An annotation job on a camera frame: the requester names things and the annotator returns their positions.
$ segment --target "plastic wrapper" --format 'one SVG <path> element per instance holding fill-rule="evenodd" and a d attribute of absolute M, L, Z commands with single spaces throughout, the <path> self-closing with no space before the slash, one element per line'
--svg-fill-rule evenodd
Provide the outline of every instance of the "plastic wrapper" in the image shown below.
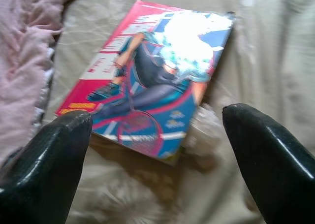
<path fill-rule="evenodd" d="M 184 143 L 186 153 L 197 156 L 212 155 L 220 144 L 223 126 L 212 107 L 202 104 L 196 109 Z"/>

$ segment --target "book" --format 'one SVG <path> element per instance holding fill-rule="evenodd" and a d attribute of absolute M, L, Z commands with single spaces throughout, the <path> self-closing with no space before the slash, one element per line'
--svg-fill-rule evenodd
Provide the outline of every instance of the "book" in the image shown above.
<path fill-rule="evenodd" d="M 56 114 L 91 112 L 93 133 L 171 163 L 233 20 L 138 0 Z"/>

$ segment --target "anime character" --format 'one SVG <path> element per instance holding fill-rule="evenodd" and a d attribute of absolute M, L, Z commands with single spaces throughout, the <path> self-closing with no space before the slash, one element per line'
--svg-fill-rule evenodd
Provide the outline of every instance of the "anime character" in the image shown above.
<path fill-rule="evenodd" d="M 199 36 L 209 32 L 209 21 L 200 13 L 179 14 L 165 26 L 164 32 L 139 32 L 131 37 L 115 60 L 116 77 L 105 87 L 88 95 L 98 101 L 120 92 L 126 65 L 134 61 L 134 72 L 145 89 L 131 95 L 136 110 L 161 107 L 179 99 L 190 87 L 195 104 L 202 100 L 209 71 L 212 69 L 212 47 Z M 97 123 L 130 111 L 130 100 L 100 104 L 93 113 Z"/>

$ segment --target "pink fabric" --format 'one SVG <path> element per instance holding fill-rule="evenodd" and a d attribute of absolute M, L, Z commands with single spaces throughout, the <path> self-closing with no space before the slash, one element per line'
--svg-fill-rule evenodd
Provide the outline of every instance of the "pink fabric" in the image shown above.
<path fill-rule="evenodd" d="M 28 142 L 63 0 L 0 0 L 0 163 Z"/>

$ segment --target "blue sneaker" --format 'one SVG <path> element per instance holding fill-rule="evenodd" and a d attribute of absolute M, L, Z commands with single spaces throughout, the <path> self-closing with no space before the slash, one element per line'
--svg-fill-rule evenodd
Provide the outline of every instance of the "blue sneaker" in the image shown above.
<path fill-rule="evenodd" d="M 112 97 L 114 95 L 119 94 L 119 85 L 115 83 L 109 83 L 108 85 L 101 87 L 94 92 L 90 93 L 87 96 L 88 101 L 102 101 L 104 99 L 107 99 L 109 97 Z"/>

